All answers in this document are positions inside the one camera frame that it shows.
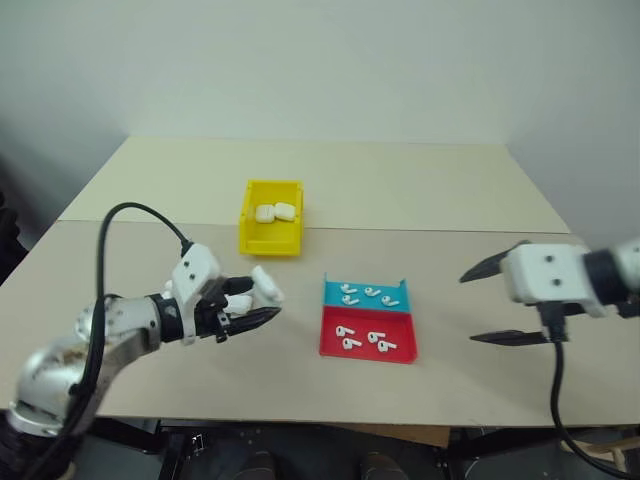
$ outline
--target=black cable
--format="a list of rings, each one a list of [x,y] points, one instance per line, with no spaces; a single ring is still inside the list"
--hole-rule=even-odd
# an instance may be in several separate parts
[[[87,351],[87,361],[84,365],[84,371],[82,373],[82,379],[79,383],[74,385],[71,389],[71,394],[75,397],[72,401],[69,414],[60,432],[47,449],[46,452],[38,459],[38,461],[27,472],[24,479],[39,479],[42,475],[42,469],[47,465],[49,459],[55,455],[56,452],[63,446],[64,442],[73,433],[73,430],[78,425],[78,422],[82,419],[84,412],[91,400],[96,385],[98,383],[98,377],[100,375],[100,367],[102,366],[102,356],[104,354],[104,328],[106,324],[105,319],[105,299],[112,295],[105,295],[104,292],[104,264],[105,264],[105,247],[107,243],[107,231],[109,225],[118,212],[126,208],[137,208],[143,210],[171,229],[173,233],[180,239],[181,244],[181,256],[189,250],[193,243],[184,236],[184,234],[176,227],[169,219],[167,219],[161,213],[154,209],[147,207],[141,203],[125,202],[120,203],[113,207],[105,215],[100,226],[100,233],[98,234],[98,248],[96,255],[96,303],[93,309],[93,316],[91,318],[91,336],[89,338],[89,348]]]
[[[556,370],[553,375],[553,385],[551,387],[551,417],[553,418],[553,423],[556,426],[556,431],[560,435],[560,438],[562,438],[562,440],[565,441],[569,448],[573,450],[573,453],[578,455],[578,457],[587,462],[593,468],[611,475],[612,477],[623,478],[627,480],[640,480],[640,476],[631,475],[630,473],[611,468],[608,465],[604,465],[598,460],[591,458],[576,444],[576,442],[573,441],[573,439],[569,435],[569,432],[567,432],[567,429],[562,424],[562,420],[560,420],[560,412],[558,411],[560,387],[562,386],[562,376],[564,374],[564,350],[562,348],[562,342],[554,342],[553,346],[556,351]]]

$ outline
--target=shoe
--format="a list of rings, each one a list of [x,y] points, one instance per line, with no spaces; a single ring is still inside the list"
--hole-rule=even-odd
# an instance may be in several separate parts
[[[396,462],[386,455],[369,453],[360,464],[361,480],[409,480]]]
[[[269,452],[258,452],[247,459],[234,480],[276,480],[276,464]]]

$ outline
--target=yellow plastic tray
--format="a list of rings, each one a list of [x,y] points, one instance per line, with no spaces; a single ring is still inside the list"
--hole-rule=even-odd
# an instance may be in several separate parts
[[[258,205],[277,202],[296,207],[293,222],[257,223]],[[249,180],[239,225],[240,253],[252,255],[300,255],[302,244],[302,182],[291,180]]]

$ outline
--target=beige table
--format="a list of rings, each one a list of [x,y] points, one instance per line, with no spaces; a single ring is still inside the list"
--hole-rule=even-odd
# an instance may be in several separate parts
[[[343,172],[361,173],[350,183],[342,177],[332,181],[327,163],[320,161],[327,157],[318,152],[330,155],[328,163]],[[261,161],[268,161],[270,170],[260,170]],[[305,182],[312,228],[305,231],[300,258],[238,254],[232,223],[244,183],[254,177]],[[475,187],[489,178],[493,184]],[[474,188],[473,195],[460,185]],[[0,289],[1,402],[11,399],[16,372],[28,354],[68,331],[92,301],[99,219],[123,200],[167,212],[194,240],[210,246],[227,272],[246,272],[259,261],[281,284],[287,302],[272,323],[253,333],[221,345],[211,340],[188,348],[166,345],[136,362],[116,380],[101,414],[551,424],[551,349],[468,340],[488,330],[536,330],[539,321],[533,310],[507,301],[500,278],[458,284],[467,268],[523,238],[575,241],[506,150],[494,146],[130,139]],[[395,202],[393,208],[389,202]],[[378,215],[370,213],[372,204]],[[159,291],[177,260],[176,241],[162,225],[140,221],[137,214],[124,219],[109,236],[108,289],[125,296]],[[344,228],[349,221],[356,228]],[[415,364],[318,355],[325,272],[339,280],[407,279],[420,352]],[[561,401],[566,423],[637,422],[640,382],[628,365],[640,360],[638,323],[580,316],[569,320],[569,331]]]

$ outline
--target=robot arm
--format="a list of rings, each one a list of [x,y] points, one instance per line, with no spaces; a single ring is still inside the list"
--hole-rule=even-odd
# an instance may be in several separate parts
[[[565,316],[603,317],[607,305],[616,305],[622,317],[640,316],[640,238],[595,252],[582,246],[522,242],[483,260],[460,281],[499,273],[511,300],[538,309],[543,329],[491,332],[473,340],[509,346],[566,341]]]
[[[251,300],[243,314],[225,312],[235,295]],[[105,349],[98,383],[71,436],[79,439],[93,418],[115,376],[160,344],[215,335],[218,342],[263,325],[280,312],[284,297],[271,277],[256,267],[251,276],[226,278],[209,249],[192,245],[173,270],[161,295],[105,302]],[[25,364],[0,433],[0,478],[22,478],[24,471],[63,428],[82,378],[91,334],[93,307],[84,309],[72,335],[36,352]],[[52,462],[50,477],[62,475],[78,442],[71,442],[68,458]]]

